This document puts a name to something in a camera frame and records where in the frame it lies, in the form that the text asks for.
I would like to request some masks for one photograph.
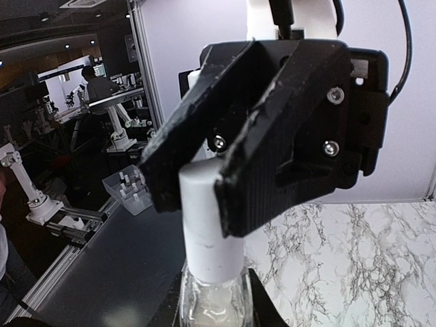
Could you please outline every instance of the white bottle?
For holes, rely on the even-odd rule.
[[[253,299],[243,239],[223,238],[214,192],[222,160],[196,161],[179,173],[187,265],[181,327],[252,327]]]

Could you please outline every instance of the white wall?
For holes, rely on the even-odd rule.
[[[401,75],[405,32],[397,0],[343,0],[350,46],[386,52],[390,89]],[[407,1],[414,30],[414,64],[403,93],[390,107],[384,148],[376,172],[360,178],[332,202],[413,200],[425,196],[436,162],[436,1]],[[197,68],[201,49],[214,42],[244,40],[245,0],[147,0],[142,13],[163,115],[180,101],[178,73]]]

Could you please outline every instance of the marble surface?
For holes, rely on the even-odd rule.
[[[436,326],[436,204],[306,204],[246,237],[290,326]]]

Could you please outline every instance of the screw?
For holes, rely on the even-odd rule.
[[[322,146],[322,150],[327,156],[336,157],[339,153],[339,144],[335,141],[326,141]]]
[[[340,87],[334,87],[327,93],[327,100],[332,104],[341,104],[345,99],[345,93]]]
[[[218,150],[222,150],[225,148],[225,140],[220,135],[215,136],[215,139],[213,140],[213,144]]]

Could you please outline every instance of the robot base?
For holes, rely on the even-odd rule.
[[[43,226],[62,208],[62,201],[53,201],[47,197],[43,204],[36,208],[30,209],[30,213],[26,216],[26,219],[31,223],[36,223]]]
[[[107,153],[116,153],[116,152],[125,152],[131,148],[132,145],[136,143],[136,139],[133,140],[127,139],[123,140],[122,144],[119,144],[118,141],[112,141],[112,145],[106,149]]]

